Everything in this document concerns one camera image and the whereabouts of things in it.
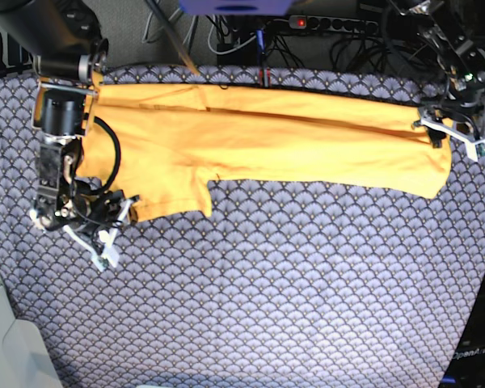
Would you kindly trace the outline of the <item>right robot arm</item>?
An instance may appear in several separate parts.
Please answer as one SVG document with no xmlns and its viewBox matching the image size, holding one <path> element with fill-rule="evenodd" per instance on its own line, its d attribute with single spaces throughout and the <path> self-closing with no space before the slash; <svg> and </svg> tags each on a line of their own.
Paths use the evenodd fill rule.
<svg viewBox="0 0 485 388">
<path fill-rule="evenodd" d="M 113 243 L 132 221 L 138 198 L 113 189 L 120 141 L 95 115 L 108 54 L 98 18 L 83 1 L 0 1 L 0 27 L 31 55 L 38 77 L 32 127 L 41 133 L 39 183 L 29 216 L 43 231 L 63 230 L 90 253 L 100 272 L 116 267 Z M 94 126 L 114 149 L 112 171 L 98 188 L 77 178 L 82 139 Z"/>
</svg>

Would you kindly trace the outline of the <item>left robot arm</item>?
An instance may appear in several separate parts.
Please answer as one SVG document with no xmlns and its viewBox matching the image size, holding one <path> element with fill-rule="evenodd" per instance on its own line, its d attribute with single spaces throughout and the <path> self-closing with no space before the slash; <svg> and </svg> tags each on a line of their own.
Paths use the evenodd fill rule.
<svg viewBox="0 0 485 388">
<path fill-rule="evenodd" d="M 390 1 L 383 18 L 391 11 L 424 21 L 419 34 L 436 53 L 446 79 L 442 96 L 422 103 L 413 125 L 426 129 L 435 148 L 447 137 L 460 141 L 468 159 L 477 162 L 485 156 L 485 51 L 444 1 Z"/>
</svg>

